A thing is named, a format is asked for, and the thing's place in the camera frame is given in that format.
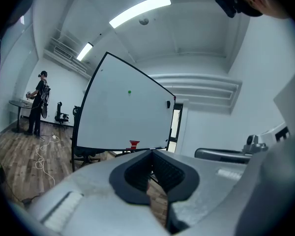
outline ceiling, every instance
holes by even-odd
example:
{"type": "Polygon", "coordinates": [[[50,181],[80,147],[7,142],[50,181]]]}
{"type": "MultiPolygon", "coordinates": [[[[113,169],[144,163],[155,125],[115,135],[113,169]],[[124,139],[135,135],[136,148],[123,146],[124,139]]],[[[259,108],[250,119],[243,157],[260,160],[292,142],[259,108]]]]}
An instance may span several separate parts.
{"type": "Polygon", "coordinates": [[[162,57],[225,58],[228,72],[243,41],[249,18],[229,19],[214,0],[171,0],[113,29],[109,21],[145,0],[67,0],[46,49],[59,45],[74,57],[94,45],[83,63],[91,75],[110,52],[133,64],[162,57]],[[145,26],[140,19],[147,18],[145,26]]]}

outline whiteboard frame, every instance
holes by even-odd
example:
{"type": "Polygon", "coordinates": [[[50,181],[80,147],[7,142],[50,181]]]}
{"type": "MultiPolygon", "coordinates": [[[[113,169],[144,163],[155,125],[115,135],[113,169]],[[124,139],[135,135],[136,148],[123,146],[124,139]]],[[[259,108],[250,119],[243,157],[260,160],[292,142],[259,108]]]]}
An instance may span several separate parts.
{"type": "MultiPolygon", "coordinates": [[[[106,52],[105,55],[103,56],[102,60],[100,61],[100,63],[98,64],[91,80],[89,81],[89,84],[88,84],[88,88],[85,92],[85,95],[84,95],[84,98],[83,98],[83,101],[82,101],[82,104],[81,104],[81,107],[80,107],[80,110],[79,112],[77,113],[76,117],[75,117],[75,120],[74,120],[74,128],[73,128],[73,135],[72,135],[72,149],[74,150],[80,150],[80,151],[83,151],[85,153],[88,153],[88,152],[94,152],[94,150],[98,150],[98,151],[142,151],[142,150],[147,150],[147,149],[150,149],[150,148],[140,148],[140,149],[135,149],[135,150],[130,150],[130,149],[115,149],[115,148],[95,148],[95,147],[81,147],[81,146],[77,146],[77,139],[78,139],[78,132],[79,132],[79,125],[80,125],[80,120],[81,120],[81,115],[82,115],[82,111],[83,111],[83,107],[84,107],[84,104],[85,104],[85,101],[86,101],[86,98],[88,96],[88,93],[89,93],[89,89],[93,83],[93,80],[101,66],[101,64],[103,63],[105,57],[107,55],[111,55],[117,59],[119,59],[120,61],[126,63],[128,66],[134,68],[135,70],[137,70],[138,72],[140,72],[141,74],[145,75],[147,78],[149,78],[150,80],[152,80],[153,82],[155,82],[156,84],[158,84],[162,89],[164,89],[165,91],[167,91],[168,93],[170,93],[173,97],[174,97],[174,105],[176,103],[176,96],[173,95],[170,91],[168,91],[166,88],[164,88],[161,84],[159,84],[157,81],[155,81],[154,79],[152,79],[151,77],[149,77],[147,74],[145,74],[144,72],[142,72],[141,70],[137,69],[136,67],[134,67],[133,65],[129,64],[128,62],[122,60],[121,58],[109,53],[109,52],[106,52]]],[[[174,116],[174,110],[173,110],[173,114],[172,114],[172,121],[171,121],[171,124],[173,122],[173,116],[174,116]]],[[[165,149],[167,150],[168,149],[168,146],[169,146],[169,142],[170,142],[170,138],[171,138],[171,131],[172,129],[170,128],[170,132],[169,132],[169,135],[168,135],[168,143],[167,143],[167,146],[165,147],[165,149]]]]}

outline table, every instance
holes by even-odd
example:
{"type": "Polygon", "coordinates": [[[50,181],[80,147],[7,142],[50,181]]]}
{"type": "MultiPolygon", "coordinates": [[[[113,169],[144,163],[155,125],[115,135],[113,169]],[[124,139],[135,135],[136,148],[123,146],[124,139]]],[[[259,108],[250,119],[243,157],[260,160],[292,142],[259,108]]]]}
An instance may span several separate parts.
{"type": "Polygon", "coordinates": [[[24,102],[20,102],[20,101],[16,101],[16,100],[10,100],[9,103],[14,105],[14,106],[17,106],[19,108],[19,111],[18,111],[18,123],[16,124],[16,128],[12,128],[12,131],[14,131],[15,133],[20,133],[20,112],[21,112],[21,108],[30,109],[31,106],[29,106],[28,104],[26,104],[24,102]]]}

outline air conditioning vent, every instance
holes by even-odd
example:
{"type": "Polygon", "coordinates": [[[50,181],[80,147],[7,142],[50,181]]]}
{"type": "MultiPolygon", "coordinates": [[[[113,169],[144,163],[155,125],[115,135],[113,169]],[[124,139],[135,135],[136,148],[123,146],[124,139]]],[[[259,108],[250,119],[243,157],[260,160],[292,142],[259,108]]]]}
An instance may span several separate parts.
{"type": "Polygon", "coordinates": [[[67,59],[71,59],[72,58],[72,55],[71,54],[67,53],[64,49],[61,49],[58,46],[55,46],[54,52],[61,54],[62,56],[66,57],[67,59]]]}

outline whiteboard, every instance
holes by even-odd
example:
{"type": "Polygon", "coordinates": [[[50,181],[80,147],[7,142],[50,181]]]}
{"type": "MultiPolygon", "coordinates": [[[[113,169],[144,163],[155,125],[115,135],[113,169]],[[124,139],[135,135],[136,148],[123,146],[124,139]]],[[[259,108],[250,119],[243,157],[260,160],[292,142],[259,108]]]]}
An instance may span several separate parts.
{"type": "Polygon", "coordinates": [[[175,96],[156,81],[106,53],[82,102],[76,124],[77,146],[106,150],[166,148],[174,104],[175,96]]]}

